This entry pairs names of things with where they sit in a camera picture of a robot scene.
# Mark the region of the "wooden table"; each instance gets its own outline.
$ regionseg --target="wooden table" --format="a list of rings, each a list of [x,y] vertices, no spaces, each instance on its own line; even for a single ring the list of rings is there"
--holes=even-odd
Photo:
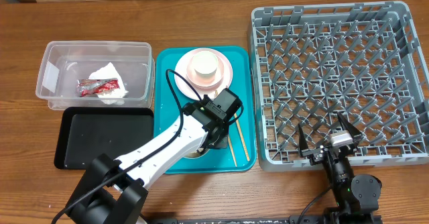
[[[0,5],[0,223],[50,223],[83,171],[57,170],[53,159],[62,112],[35,95],[52,40],[149,42],[166,48],[238,45],[247,49],[251,10],[388,0],[173,0]],[[429,0],[402,0],[429,60]],[[383,182],[385,223],[429,223],[429,166],[356,168]],[[147,216],[188,218],[288,217],[299,214],[327,181],[321,171],[164,175],[149,190]],[[334,205],[331,194],[308,213]],[[59,223],[71,223],[63,217]]]

